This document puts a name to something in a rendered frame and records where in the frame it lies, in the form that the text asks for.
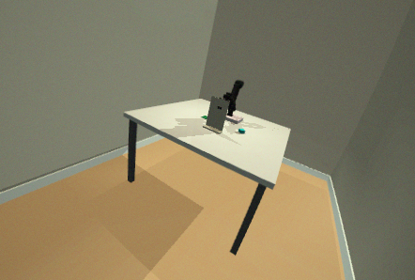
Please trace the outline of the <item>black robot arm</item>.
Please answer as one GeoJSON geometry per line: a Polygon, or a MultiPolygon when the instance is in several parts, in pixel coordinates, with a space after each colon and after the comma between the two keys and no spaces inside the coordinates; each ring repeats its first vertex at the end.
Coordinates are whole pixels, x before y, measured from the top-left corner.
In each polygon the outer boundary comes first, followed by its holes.
{"type": "Polygon", "coordinates": [[[233,112],[236,111],[236,99],[239,93],[239,90],[243,87],[244,82],[236,80],[234,83],[234,87],[232,89],[232,92],[226,92],[226,95],[230,95],[230,102],[228,106],[228,116],[233,116],[233,112]]]}

